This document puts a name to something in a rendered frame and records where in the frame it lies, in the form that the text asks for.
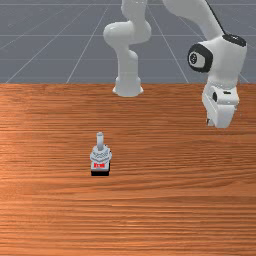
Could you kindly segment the grey toggle switch black base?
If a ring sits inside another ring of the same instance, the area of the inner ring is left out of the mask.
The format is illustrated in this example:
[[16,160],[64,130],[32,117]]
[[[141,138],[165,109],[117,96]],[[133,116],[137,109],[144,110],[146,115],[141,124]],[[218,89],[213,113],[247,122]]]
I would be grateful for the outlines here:
[[104,134],[96,134],[96,145],[90,154],[91,175],[108,176],[110,172],[110,162],[112,159],[111,149],[104,143]]

